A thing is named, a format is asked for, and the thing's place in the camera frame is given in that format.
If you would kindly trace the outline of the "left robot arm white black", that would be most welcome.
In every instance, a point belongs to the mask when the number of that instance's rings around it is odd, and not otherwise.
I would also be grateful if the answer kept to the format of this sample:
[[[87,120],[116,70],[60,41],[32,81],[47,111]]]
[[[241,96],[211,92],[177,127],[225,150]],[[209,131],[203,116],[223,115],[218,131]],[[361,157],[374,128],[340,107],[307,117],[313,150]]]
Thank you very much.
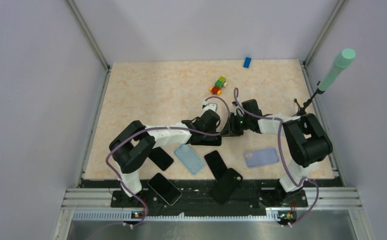
[[[217,108],[215,103],[204,102],[201,116],[168,126],[144,125],[134,120],[109,144],[107,158],[118,165],[114,172],[123,184],[122,199],[127,205],[135,207],[142,200],[139,169],[147,158],[164,171],[171,165],[171,157],[162,149],[164,146],[205,146],[220,138],[217,128],[221,118]]]

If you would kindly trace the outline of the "light blue phone case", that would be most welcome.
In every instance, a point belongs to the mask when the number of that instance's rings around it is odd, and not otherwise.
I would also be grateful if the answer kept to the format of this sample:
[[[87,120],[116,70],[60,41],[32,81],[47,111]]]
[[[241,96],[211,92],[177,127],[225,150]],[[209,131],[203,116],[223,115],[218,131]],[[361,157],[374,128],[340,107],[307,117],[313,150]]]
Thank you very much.
[[[188,144],[180,145],[173,153],[185,169],[193,176],[196,176],[205,167],[205,162]]]

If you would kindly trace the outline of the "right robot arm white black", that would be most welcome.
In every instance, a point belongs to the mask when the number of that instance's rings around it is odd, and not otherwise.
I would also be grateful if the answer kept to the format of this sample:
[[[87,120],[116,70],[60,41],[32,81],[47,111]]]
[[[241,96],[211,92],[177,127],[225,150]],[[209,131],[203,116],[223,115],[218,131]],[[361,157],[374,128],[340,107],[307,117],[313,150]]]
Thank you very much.
[[[231,113],[222,130],[224,137],[237,137],[244,131],[274,134],[285,174],[278,180],[270,197],[279,205],[295,200],[312,169],[333,152],[333,144],[317,117],[312,113],[295,116],[263,115],[255,99],[233,101]]]

